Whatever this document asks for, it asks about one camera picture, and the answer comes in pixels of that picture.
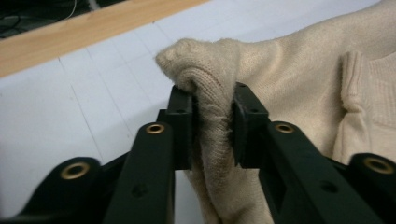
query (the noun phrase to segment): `beige sweater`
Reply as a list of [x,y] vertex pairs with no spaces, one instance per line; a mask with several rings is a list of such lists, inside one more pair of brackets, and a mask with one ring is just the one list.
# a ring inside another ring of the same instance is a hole
[[396,1],[388,0],[274,40],[182,39],[158,54],[163,72],[199,101],[186,174],[206,223],[272,221],[257,171],[233,166],[236,81],[253,89],[271,120],[298,125],[327,157],[348,162],[371,151],[396,160],[395,24]]

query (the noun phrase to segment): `wooden edge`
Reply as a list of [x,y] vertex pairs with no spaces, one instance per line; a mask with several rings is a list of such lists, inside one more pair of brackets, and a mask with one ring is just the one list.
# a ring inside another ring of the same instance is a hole
[[0,77],[157,21],[208,0],[134,0],[0,41]]

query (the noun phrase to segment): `black cable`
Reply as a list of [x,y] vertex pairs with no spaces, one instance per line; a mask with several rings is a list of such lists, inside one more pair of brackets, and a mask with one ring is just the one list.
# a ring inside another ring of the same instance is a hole
[[32,24],[34,26],[35,23],[31,20],[44,21],[47,25],[67,20],[82,8],[83,2],[83,0],[0,0],[0,36],[5,38],[32,29]]

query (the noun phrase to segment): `screw hole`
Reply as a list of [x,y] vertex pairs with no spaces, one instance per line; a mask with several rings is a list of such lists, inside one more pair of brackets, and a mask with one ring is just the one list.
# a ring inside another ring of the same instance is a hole
[[88,173],[90,165],[86,162],[76,162],[66,166],[61,171],[61,178],[63,179],[77,179]]
[[286,123],[277,124],[275,128],[282,133],[293,133],[294,129]]
[[132,188],[131,194],[133,197],[139,199],[139,198],[142,198],[143,196],[145,196],[148,192],[149,192],[149,188],[147,185],[138,184],[138,185],[134,185],[134,187]]
[[165,130],[165,127],[161,124],[151,124],[147,127],[146,132],[151,134],[161,133]]
[[383,175],[391,175],[394,173],[392,166],[390,166],[387,162],[377,158],[372,158],[372,157],[366,158],[364,159],[363,163],[371,170],[376,171]]
[[337,186],[335,186],[332,182],[329,182],[327,180],[322,180],[320,181],[320,187],[329,193],[336,193],[338,192]]

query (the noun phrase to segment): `grasped fabric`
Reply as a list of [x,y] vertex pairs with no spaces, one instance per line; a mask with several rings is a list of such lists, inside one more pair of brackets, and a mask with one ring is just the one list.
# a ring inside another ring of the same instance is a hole
[[272,222],[257,171],[233,166],[229,135],[235,82],[249,85],[271,120],[298,125],[323,155],[347,160],[347,153],[339,156],[348,150],[344,143],[333,150],[346,114],[342,59],[350,51],[367,60],[395,52],[395,11],[396,1],[382,1],[274,40],[182,39],[157,55],[163,72],[199,102],[200,132],[186,174],[206,223]]

